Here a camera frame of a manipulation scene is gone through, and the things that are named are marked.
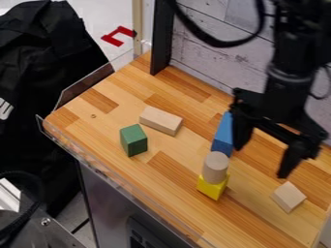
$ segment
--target yellow cube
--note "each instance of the yellow cube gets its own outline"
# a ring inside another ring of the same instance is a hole
[[[200,175],[198,177],[197,189],[201,193],[203,193],[203,194],[207,195],[208,197],[210,197],[211,199],[214,199],[215,201],[217,201],[219,199],[220,195],[225,190],[226,185],[228,183],[228,179],[229,179],[229,174],[226,176],[226,179],[223,182],[221,182],[220,184],[210,184],[210,183],[207,183],[203,179],[202,175]]]

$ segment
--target red tape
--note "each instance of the red tape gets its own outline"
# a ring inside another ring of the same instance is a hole
[[[104,40],[105,42],[108,42],[108,43],[110,43],[114,46],[120,47],[124,43],[117,40],[117,39],[115,39],[115,38],[113,38],[113,36],[115,36],[118,33],[127,35],[127,36],[132,37],[132,38],[135,37],[135,31],[130,30],[130,29],[128,29],[126,27],[123,27],[123,26],[119,26],[119,27],[116,28],[116,30],[112,31],[110,34],[103,35],[102,40]]]

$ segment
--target wooden table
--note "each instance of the wooden table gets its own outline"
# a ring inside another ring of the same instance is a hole
[[[234,152],[228,188],[213,201],[196,181],[231,97],[173,67],[148,72],[146,54],[52,113],[44,127],[202,247],[312,246],[331,202],[330,148],[289,177],[308,199],[286,214],[269,198],[285,182],[276,171],[286,146],[256,130]],[[119,130],[148,105],[183,117],[184,126],[175,138],[142,126],[148,152],[128,158]]]

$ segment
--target blue block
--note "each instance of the blue block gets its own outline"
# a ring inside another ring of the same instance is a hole
[[[223,152],[227,157],[230,157],[233,150],[232,137],[232,114],[225,112],[221,120],[219,129],[214,137],[212,151]]]

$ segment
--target green block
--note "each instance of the green block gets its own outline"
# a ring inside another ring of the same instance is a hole
[[[139,124],[120,130],[121,143],[129,157],[147,151],[147,137]]]

